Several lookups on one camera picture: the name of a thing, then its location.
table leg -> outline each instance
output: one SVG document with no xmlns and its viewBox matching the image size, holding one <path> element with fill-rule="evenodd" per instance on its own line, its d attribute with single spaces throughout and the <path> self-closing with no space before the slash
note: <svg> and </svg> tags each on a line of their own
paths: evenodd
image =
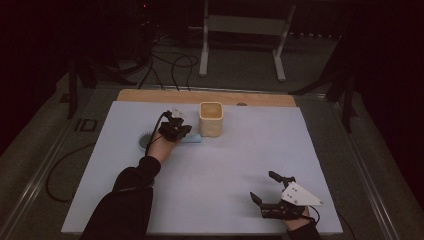
<svg viewBox="0 0 424 240">
<path fill-rule="evenodd" d="M 202 48 L 202 56 L 200 57 L 200 70 L 199 75 L 201 77 L 206 77 L 208 74 L 208 58 L 209 58 L 209 45 L 208 45 L 208 13 L 209 1 L 205 0 L 205 13 L 203 18 L 203 48 Z"/>
<path fill-rule="evenodd" d="M 277 79 L 279 82 L 286 81 L 286 75 L 284 74 L 283 63 L 281 61 L 281 52 L 283 51 L 283 47 L 286 42 L 287 35 L 289 34 L 290 23 L 293 18 L 295 9 L 296 9 L 296 6 L 292 6 L 290 8 L 290 11 L 283 23 L 283 30 L 280 35 L 280 44 L 278 45 L 277 49 L 274 49 L 272 51 L 272 56 L 274 58 L 274 64 L 275 64 L 275 70 L 277 71 Z"/>
</svg>

hand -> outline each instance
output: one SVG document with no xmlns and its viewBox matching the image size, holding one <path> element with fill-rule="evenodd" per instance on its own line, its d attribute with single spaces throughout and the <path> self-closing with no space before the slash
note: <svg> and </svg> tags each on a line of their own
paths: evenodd
<svg viewBox="0 0 424 240">
<path fill-rule="evenodd" d="M 309 217 L 309 208 L 305 207 L 305 211 L 302 213 L 303 216 Z M 306 224 L 310 223 L 311 221 L 304 218 L 299 218 L 296 220 L 282 220 L 283 223 L 287 226 L 288 231 L 294 231 L 300 227 L 305 226 Z"/>
<path fill-rule="evenodd" d="M 177 144 L 178 142 L 169 142 L 159 132 L 156 132 L 153 136 L 147 156 L 156 158 L 162 164 L 169 157 L 172 149 L 174 149 Z"/>
</svg>

human arm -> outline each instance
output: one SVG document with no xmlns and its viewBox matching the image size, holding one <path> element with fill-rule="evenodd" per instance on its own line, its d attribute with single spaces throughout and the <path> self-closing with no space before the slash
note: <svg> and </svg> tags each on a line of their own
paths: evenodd
<svg viewBox="0 0 424 240">
<path fill-rule="evenodd" d="M 80 239 L 144 239 L 153 199 L 153 182 L 176 143 L 156 133 L 137 167 L 123 170 L 94 210 Z"/>
</svg>

table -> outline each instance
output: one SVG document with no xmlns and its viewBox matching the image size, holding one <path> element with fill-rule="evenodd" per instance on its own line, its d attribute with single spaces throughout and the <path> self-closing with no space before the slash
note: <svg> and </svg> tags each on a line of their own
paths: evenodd
<svg viewBox="0 0 424 240">
<path fill-rule="evenodd" d="M 155 124 L 164 108 L 172 106 L 185 112 L 185 123 L 193 125 L 196 131 L 197 106 L 201 101 L 223 103 L 223 134 L 204 138 L 200 144 L 181 144 L 174 150 L 156 177 L 148 234 L 281 234 L 285 230 L 280 221 L 262 219 L 259 208 L 250 200 L 250 191 L 264 202 L 279 200 L 283 186 L 268 177 L 270 170 L 295 176 L 297 183 L 324 201 L 325 206 L 318 208 L 321 215 L 318 231 L 342 232 L 306 125 L 291 96 L 123 90 L 117 100 L 110 109 L 62 232 L 83 231 L 119 172 L 136 165 L 143 155 L 136 140 L 142 129 Z M 256 124 L 265 121 L 275 127 Z"/>
</svg>

black sleeve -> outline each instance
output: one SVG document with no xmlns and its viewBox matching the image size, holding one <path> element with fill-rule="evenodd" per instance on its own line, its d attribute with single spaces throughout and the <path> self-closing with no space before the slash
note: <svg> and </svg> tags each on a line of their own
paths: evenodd
<svg viewBox="0 0 424 240">
<path fill-rule="evenodd" d="M 147 156 L 136 168 L 123 170 L 112 192 L 97 205 L 80 239 L 144 239 L 152 207 L 152 185 L 160 168 L 159 161 Z"/>
<path fill-rule="evenodd" d="M 310 222 L 294 231 L 287 231 L 287 234 L 291 240 L 322 240 L 314 222 Z"/>
</svg>

